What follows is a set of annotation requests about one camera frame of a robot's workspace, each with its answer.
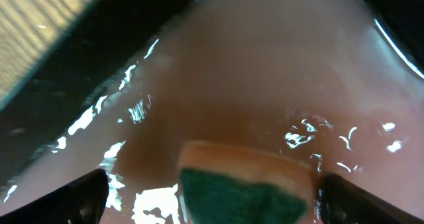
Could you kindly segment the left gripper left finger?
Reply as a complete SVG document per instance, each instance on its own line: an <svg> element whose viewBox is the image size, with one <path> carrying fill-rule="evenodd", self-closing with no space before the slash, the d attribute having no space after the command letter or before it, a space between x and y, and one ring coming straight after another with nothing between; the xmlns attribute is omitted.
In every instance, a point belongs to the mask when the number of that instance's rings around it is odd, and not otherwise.
<svg viewBox="0 0 424 224"><path fill-rule="evenodd" d="M57 190L1 216L1 224L92 223L101 220L109 180L103 169L93 170Z"/></svg>

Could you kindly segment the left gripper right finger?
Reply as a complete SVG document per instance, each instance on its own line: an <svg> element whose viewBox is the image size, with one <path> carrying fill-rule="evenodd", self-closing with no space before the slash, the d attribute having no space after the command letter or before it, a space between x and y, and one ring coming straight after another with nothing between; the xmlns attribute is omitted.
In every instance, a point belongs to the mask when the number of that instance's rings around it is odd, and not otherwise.
<svg viewBox="0 0 424 224"><path fill-rule="evenodd" d="M321 183L324 224L423 224L423 220L363 190L338 174Z"/></svg>

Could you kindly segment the green and pink sponge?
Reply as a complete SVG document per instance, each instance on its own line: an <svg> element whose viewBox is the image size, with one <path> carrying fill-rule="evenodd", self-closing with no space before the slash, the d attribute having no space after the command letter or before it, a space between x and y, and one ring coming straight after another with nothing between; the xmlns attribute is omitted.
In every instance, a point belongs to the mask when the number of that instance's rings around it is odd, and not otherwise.
<svg viewBox="0 0 424 224"><path fill-rule="evenodd" d="M191 140L178 158L191 223L312 223L308 165L241 146Z"/></svg>

